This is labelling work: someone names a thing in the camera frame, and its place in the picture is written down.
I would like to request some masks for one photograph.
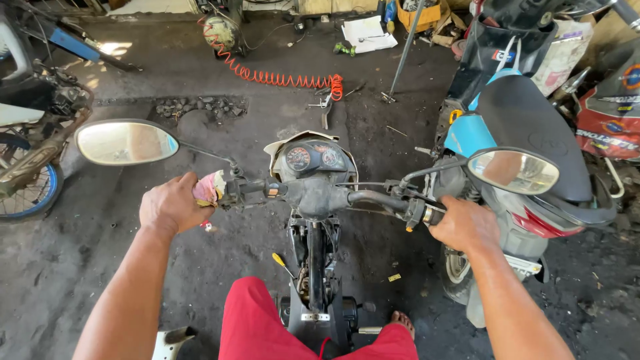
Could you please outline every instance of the rearview mirror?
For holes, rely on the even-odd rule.
[[[107,120],[76,131],[80,153],[100,165],[135,165],[169,158],[178,140],[153,122],[136,119]]]
[[[515,150],[495,150],[474,155],[467,167],[478,179],[523,195],[545,193],[560,177],[560,171],[554,164]]]

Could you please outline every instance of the speedometer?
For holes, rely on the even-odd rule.
[[[291,170],[302,171],[309,166],[311,155],[303,147],[294,147],[287,152],[286,160]]]

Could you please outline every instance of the red shorts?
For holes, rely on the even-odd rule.
[[[243,277],[234,282],[225,303],[220,360],[314,360],[318,355],[290,334],[262,280]],[[341,360],[417,360],[409,331],[400,324],[382,328],[376,341]]]

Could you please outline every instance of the orange air hose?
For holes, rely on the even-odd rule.
[[[320,76],[314,77],[311,79],[308,77],[302,78],[302,75],[299,75],[296,80],[294,80],[292,75],[284,75],[284,74],[275,74],[273,72],[268,71],[256,71],[242,66],[238,61],[236,63],[236,58],[231,58],[231,53],[229,51],[225,52],[225,46],[222,43],[218,42],[218,34],[207,34],[207,32],[213,27],[208,24],[202,24],[202,21],[206,17],[202,17],[198,20],[198,25],[203,26],[205,30],[203,31],[203,35],[205,38],[213,38],[211,42],[211,47],[218,48],[218,56],[226,56],[225,64],[229,64],[229,69],[233,71],[237,76],[243,78],[247,81],[255,81],[261,84],[269,84],[269,85],[278,85],[278,86],[293,86],[296,88],[331,88],[331,98],[334,101],[338,101],[342,98],[342,76],[336,74],[321,78]]]

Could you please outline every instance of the tail light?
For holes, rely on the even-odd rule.
[[[584,229],[583,227],[576,227],[575,229],[572,229],[572,230],[562,231],[562,230],[556,229],[552,225],[546,223],[541,218],[537,217],[526,206],[524,207],[524,212],[525,212],[524,217],[516,213],[511,213],[513,222],[517,226],[520,226],[522,229],[525,229],[545,239],[558,238],[561,236],[569,236],[569,235],[577,234]]]

